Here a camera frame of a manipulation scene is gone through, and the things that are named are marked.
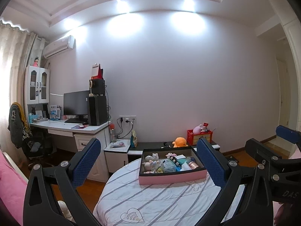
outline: black monitor screen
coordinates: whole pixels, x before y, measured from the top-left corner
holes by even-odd
[[[64,93],[64,115],[87,115],[90,91]]]

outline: bottle with red cap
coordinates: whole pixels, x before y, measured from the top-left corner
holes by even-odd
[[[109,124],[110,134],[111,134],[111,142],[117,142],[116,130],[115,125],[113,123]]]

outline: black speaker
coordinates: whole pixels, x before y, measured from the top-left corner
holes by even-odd
[[[94,79],[92,81],[92,93],[95,95],[106,95],[106,83],[103,79]]]
[[[88,98],[88,122],[90,126],[100,126],[108,121],[106,96],[94,95]]]

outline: monitor stand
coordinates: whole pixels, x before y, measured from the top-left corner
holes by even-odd
[[[65,123],[80,123],[80,124],[83,124],[83,123],[88,122],[88,119],[84,118],[83,115],[79,115],[78,117],[79,118],[68,119],[68,120],[65,121]]]

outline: orange plush toy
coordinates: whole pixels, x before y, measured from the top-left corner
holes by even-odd
[[[182,137],[179,137],[179,138],[176,138],[176,140],[173,142],[174,144],[174,148],[179,148],[179,147],[185,147],[185,146],[188,146],[187,144],[187,141],[185,138],[182,138]]]

